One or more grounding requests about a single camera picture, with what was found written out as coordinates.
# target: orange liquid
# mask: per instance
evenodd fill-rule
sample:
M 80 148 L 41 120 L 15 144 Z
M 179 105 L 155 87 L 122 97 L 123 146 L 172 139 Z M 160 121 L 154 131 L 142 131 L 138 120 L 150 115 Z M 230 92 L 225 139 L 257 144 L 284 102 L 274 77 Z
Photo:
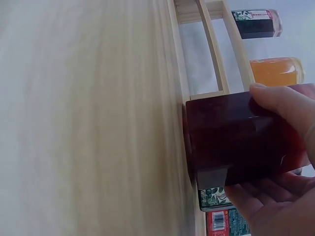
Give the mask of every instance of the orange liquid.
M 304 78 L 302 65 L 295 58 L 252 60 L 251 67 L 255 81 L 270 87 L 299 84 Z

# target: finger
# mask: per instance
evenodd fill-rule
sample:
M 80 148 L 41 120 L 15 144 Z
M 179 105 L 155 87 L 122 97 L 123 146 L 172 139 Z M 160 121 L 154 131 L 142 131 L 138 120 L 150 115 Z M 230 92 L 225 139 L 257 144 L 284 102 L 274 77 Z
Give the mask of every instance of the finger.
M 250 91 L 260 106 L 278 113 L 299 132 L 302 138 L 305 137 L 315 120 L 313 99 L 289 87 L 266 87 L 253 84 Z
M 280 187 L 268 178 L 255 180 L 252 184 L 278 203 L 294 202 L 298 199 L 296 195 L 292 194 L 285 188 Z
M 302 196 L 305 191 L 308 191 L 309 187 L 313 187 L 309 185 L 309 183 L 314 183 L 314 178 L 312 177 L 305 177 L 305 176 L 297 176 L 292 173 L 284 173 L 279 176 L 275 176 L 272 180 L 282 188 L 287 189 L 291 193 Z
M 227 197 L 247 221 L 251 219 L 254 213 L 263 207 L 260 200 L 254 198 L 239 184 L 227 186 L 224 190 Z
M 276 201 L 268 196 L 266 193 L 260 191 L 251 183 L 241 183 L 242 188 L 244 188 L 248 193 L 250 193 L 254 198 L 257 198 L 264 205 L 276 203 Z

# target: wooden rack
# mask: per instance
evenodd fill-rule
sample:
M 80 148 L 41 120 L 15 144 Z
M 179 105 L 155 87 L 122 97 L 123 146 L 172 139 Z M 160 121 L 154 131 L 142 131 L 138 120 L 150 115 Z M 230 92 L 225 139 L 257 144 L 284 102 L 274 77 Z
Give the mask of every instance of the wooden rack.
M 236 26 L 235 20 L 225 0 L 174 0 L 174 12 L 170 11 L 173 29 L 173 37 L 175 41 L 175 49 L 177 54 L 180 83 L 182 89 L 182 100 L 185 104 L 188 100 L 195 100 L 207 97 L 221 96 L 230 94 L 228 81 L 224 69 L 222 55 L 219 49 L 216 34 L 213 28 L 212 21 L 223 19 L 226 26 L 232 48 L 237 60 L 244 91 L 249 90 L 251 83 L 254 83 L 254 76 L 250 66 L 249 59 L 246 55 L 245 48 Z M 214 71 L 218 83 L 219 91 L 191 95 L 188 88 L 188 79 L 185 69 L 185 60 L 183 47 L 181 44 L 180 27 L 181 24 L 200 22 L 202 21 L 205 34 L 207 37 L 209 50 L 211 53 Z M 205 213 L 200 211 L 198 204 L 197 193 L 195 195 L 194 204 L 194 218 L 195 218 L 195 235 L 206 235 L 206 219 Z
M 218 83 L 219 91 L 189 95 L 190 100 L 220 96 L 230 94 L 222 55 L 219 49 L 216 34 L 213 28 L 212 21 L 223 19 L 226 26 L 235 58 L 240 70 L 243 88 L 249 90 L 249 86 L 254 82 L 252 69 L 249 59 L 245 53 L 244 45 L 234 21 L 231 10 L 225 0 L 175 0 L 175 8 L 177 11 L 177 20 L 179 24 L 193 23 L 202 21 L 206 33 L 213 66 Z

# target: fingernail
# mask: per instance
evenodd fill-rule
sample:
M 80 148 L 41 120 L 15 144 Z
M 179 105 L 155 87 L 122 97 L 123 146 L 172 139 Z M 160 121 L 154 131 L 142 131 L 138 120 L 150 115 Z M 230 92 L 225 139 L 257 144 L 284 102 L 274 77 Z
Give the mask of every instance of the fingernail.
M 263 89 L 263 88 L 266 88 L 267 86 L 263 85 L 263 84 L 260 84 L 260 83 L 253 83 L 251 84 L 251 87 L 252 88 L 260 88 L 260 89 Z

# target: red label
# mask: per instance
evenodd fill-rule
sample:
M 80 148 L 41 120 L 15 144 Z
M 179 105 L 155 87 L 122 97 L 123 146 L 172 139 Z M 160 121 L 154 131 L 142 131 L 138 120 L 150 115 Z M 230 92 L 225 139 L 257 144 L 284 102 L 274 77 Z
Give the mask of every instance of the red label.
M 216 210 L 207 214 L 208 236 L 229 236 L 228 210 Z

